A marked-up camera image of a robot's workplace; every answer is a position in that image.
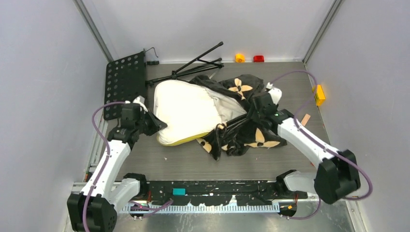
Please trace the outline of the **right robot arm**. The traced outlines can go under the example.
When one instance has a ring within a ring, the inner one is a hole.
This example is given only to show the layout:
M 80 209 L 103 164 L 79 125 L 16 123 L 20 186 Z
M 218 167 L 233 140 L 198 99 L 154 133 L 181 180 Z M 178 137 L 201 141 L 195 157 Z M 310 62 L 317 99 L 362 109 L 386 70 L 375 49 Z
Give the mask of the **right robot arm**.
M 286 199 L 302 191 L 333 204 L 361 187 L 355 155 L 330 146 L 302 126 L 292 113 L 279 110 L 272 91 L 251 97 L 247 117 L 292 144 L 316 169 L 315 173 L 290 170 L 279 175 L 278 196 Z

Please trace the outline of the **white pillow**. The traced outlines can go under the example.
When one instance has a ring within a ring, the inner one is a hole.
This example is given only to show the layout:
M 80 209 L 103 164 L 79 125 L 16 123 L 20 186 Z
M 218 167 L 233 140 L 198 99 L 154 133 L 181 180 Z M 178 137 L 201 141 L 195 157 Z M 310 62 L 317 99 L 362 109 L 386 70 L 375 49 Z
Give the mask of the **white pillow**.
M 167 125 L 157 135 L 164 146 L 205 136 L 245 112 L 235 99 L 199 85 L 169 80 L 155 87 L 153 113 Z

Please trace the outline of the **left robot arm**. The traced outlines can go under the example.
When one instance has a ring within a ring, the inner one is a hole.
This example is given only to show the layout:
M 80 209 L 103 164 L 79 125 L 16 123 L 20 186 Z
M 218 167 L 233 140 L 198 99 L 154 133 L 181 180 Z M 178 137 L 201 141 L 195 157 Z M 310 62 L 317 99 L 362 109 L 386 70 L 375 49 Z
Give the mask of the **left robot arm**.
M 116 177 L 141 134 L 151 136 L 167 127 L 144 104 L 143 97 L 133 101 L 116 101 L 99 107 L 93 116 L 110 106 L 119 106 L 119 126 L 105 136 L 94 119 L 92 124 L 101 137 L 105 151 L 91 178 L 79 193 L 71 193 L 67 208 L 73 231 L 111 232 L 123 207 L 134 197 L 143 200 L 149 187 L 145 175 L 128 173 L 117 187 Z

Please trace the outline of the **teal block on base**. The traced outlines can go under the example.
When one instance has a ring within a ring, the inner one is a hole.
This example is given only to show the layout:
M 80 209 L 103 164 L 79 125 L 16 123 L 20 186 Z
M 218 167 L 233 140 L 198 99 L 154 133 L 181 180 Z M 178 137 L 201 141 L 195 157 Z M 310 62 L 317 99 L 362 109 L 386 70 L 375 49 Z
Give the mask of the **teal block on base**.
M 185 188 L 173 188 L 173 195 L 174 196 L 185 196 L 186 189 Z

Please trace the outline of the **yellow toy block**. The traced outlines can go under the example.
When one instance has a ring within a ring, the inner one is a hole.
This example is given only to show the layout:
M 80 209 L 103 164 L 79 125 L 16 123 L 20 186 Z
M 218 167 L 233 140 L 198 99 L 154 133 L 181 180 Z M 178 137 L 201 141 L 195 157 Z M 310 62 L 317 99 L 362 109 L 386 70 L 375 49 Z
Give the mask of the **yellow toy block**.
M 312 92 L 314 93 L 314 100 L 316 106 L 321 106 L 325 100 L 325 94 L 321 85 L 316 85 L 312 88 Z

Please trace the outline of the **black perforated music stand tray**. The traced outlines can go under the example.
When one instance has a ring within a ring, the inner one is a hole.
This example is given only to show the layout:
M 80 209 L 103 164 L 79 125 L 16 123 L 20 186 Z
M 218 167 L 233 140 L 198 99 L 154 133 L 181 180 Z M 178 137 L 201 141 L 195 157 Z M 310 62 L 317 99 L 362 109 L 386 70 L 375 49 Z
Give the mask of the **black perforated music stand tray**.
M 141 51 L 106 65 L 104 103 L 147 97 L 145 53 Z

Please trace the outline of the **red toy block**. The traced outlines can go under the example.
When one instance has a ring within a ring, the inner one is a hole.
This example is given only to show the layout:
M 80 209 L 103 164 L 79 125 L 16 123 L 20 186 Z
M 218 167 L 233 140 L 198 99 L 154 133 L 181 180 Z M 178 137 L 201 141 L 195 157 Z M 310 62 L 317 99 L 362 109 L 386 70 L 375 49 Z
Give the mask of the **red toy block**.
M 253 62 L 264 62 L 264 56 L 263 55 L 256 55 L 253 57 Z

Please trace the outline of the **black folding tripod stand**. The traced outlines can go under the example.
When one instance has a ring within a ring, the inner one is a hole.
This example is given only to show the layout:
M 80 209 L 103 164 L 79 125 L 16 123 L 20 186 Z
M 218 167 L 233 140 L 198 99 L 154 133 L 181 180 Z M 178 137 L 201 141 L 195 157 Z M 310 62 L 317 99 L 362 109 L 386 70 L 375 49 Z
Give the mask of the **black folding tripod stand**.
M 152 87 L 156 83 L 159 83 L 162 81 L 178 80 L 179 78 L 184 77 L 184 76 L 197 74 L 197 73 L 201 73 L 205 71 L 210 71 L 214 69 L 222 69 L 224 67 L 224 64 L 222 63 L 222 58 L 218 58 L 212 61 L 207 61 L 207 60 L 204 60 L 203 57 L 223 45 L 224 45 L 224 42 L 219 42 L 217 45 L 208 49 L 207 51 L 197 56 L 193 60 L 189 61 L 188 63 L 184 64 L 180 68 L 171 71 L 170 75 L 159 77 L 159 78 L 154 78 L 152 80 L 147 80 L 146 85 L 149 87 Z

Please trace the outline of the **tan wooden block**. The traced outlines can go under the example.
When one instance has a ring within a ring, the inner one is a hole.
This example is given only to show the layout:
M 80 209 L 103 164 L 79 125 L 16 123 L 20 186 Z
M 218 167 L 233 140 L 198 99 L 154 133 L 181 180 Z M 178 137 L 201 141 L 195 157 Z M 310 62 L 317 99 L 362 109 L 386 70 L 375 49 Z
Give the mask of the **tan wooden block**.
M 311 115 L 305 114 L 304 117 L 302 118 L 302 120 L 300 121 L 301 125 L 305 126 L 308 123 L 308 121 L 310 120 L 310 118 L 311 118 Z

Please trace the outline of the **black floral pillowcase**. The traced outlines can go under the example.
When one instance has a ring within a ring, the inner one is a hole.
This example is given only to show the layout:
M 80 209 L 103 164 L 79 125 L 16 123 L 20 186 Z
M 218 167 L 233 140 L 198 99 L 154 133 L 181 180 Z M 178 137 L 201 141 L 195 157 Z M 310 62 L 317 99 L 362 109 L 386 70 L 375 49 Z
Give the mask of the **black floral pillowcase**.
M 223 98 L 239 105 L 239 115 L 229 116 L 221 123 L 217 123 L 207 135 L 197 139 L 214 160 L 219 160 L 222 152 L 227 156 L 242 156 L 251 147 L 272 148 L 287 145 L 285 139 L 246 118 L 251 107 L 251 98 L 264 90 L 263 79 L 251 74 L 242 74 L 217 82 L 207 75 L 198 75 L 189 83 L 221 94 Z

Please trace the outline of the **yellow round toy piece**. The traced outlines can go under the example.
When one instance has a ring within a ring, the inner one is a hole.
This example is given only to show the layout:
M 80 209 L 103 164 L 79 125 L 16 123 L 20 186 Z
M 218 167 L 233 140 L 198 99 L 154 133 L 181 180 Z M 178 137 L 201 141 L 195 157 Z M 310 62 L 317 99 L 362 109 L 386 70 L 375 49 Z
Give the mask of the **yellow round toy piece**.
M 246 59 L 245 59 L 245 56 L 243 54 L 236 54 L 235 55 L 235 62 L 243 63 L 245 61 L 246 61 Z

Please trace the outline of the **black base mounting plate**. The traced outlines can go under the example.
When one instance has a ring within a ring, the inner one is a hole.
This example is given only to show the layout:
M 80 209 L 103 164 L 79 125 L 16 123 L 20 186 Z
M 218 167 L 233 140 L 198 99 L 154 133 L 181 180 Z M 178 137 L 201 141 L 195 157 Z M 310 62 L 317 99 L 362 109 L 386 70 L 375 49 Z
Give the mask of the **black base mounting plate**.
M 186 189 L 185 196 L 174 196 L 173 188 Z M 273 200 L 307 199 L 305 192 L 284 192 L 270 180 L 218 180 L 218 181 L 148 181 L 142 193 L 132 200 L 163 205 L 172 200 L 173 206 L 218 206 L 236 200 L 239 206 L 268 205 Z

